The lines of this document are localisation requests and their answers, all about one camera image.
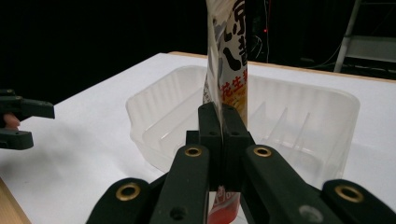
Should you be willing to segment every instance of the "snack package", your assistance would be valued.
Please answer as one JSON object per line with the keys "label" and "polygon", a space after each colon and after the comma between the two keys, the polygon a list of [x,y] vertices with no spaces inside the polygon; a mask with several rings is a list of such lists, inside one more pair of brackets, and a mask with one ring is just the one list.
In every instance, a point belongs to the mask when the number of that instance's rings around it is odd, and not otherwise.
{"label": "snack package", "polygon": [[[245,0],[206,0],[208,65],[204,104],[214,102],[222,122],[221,105],[237,109],[248,125],[248,56]],[[228,224],[238,213],[240,193],[220,186],[208,216],[209,224]]]}

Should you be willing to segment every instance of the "gripper screw hole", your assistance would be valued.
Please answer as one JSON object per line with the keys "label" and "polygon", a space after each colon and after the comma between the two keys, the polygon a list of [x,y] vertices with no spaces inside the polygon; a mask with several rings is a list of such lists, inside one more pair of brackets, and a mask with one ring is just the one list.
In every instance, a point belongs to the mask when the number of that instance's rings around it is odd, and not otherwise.
{"label": "gripper screw hole", "polygon": [[197,157],[202,154],[202,150],[198,147],[189,147],[184,151],[184,153],[189,157]]}
{"label": "gripper screw hole", "polygon": [[175,221],[183,220],[187,215],[187,210],[184,207],[174,207],[170,212],[170,217]]}
{"label": "gripper screw hole", "polygon": [[340,185],[335,187],[335,192],[343,198],[344,200],[347,200],[352,203],[361,203],[364,200],[363,194],[361,194],[360,191],[357,189],[346,186],[346,185]]}
{"label": "gripper screw hole", "polygon": [[140,193],[140,187],[136,183],[124,184],[116,192],[116,197],[120,201],[130,201],[136,198]]}
{"label": "gripper screw hole", "polygon": [[300,212],[301,217],[309,223],[322,223],[323,222],[323,215],[315,207],[305,204],[305,205],[300,206],[299,212]]}
{"label": "gripper screw hole", "polygon": [[269,148],[266,147],[256,147],[254,148],[254,153],[260,157],[270,157],[272,152]]}

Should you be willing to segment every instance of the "white table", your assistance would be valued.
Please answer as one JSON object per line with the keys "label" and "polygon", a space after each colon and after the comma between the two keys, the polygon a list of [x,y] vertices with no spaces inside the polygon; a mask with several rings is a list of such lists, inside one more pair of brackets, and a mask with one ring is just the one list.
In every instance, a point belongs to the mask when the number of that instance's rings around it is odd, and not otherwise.
{"label": "white table", "polygon": [[[203,57],[157,54],[55,106],[56,119],[29,118],[21,130],[35,146],[0,150],[0,177],[33,223],[84,223],[110,185],[148,182],[163,172],[147,163],[129,136],[126,100],[172,70],[206,66]],[[250,74],[348,91],[361,101],[344,179],[396,210],[396,83],[271,64]]]}

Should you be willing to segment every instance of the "transparent container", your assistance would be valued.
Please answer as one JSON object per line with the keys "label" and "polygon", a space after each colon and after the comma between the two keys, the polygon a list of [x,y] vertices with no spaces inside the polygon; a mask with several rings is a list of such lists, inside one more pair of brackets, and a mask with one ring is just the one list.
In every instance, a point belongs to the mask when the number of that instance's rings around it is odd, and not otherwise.
{"label": "transparent container", "polygon": [[[187,130],[198,130],[206,67],[180,67],[131,96],[131,138],[144,158],[169,171]],[[344,91],[249,74],[247,129],[276,149],[308,184],[342,177],[359,114]]]}

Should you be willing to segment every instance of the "brass screw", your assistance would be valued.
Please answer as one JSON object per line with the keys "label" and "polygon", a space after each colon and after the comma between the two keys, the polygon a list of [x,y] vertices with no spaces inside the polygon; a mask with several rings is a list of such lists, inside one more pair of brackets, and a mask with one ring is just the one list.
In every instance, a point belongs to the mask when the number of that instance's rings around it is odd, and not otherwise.
{"label": "brass screw", "polygon": [[184,153],[189,157],[198,157],[201,156],[202,150],[198,147],[189,147],[184,151]]}
{"label": "brass screw", "polygon": [[253,151],[260,157],[270,157],[272,155],[271,149],[267,147],[255,147]]}
{"label": "brass screw", "polygon": [[136,183],[128,183],[122,185],[116,192],[116,197],[123,202],[130,201],[137,197],[140,193],[140,187]]}
{"label": "brass screw", "polygon": [[341,198],[350,201],[352,203],[361,203],[364,200],[363,194],[357,189],[347,186],[347,185],[339,185],[335,187],[335,192]]}

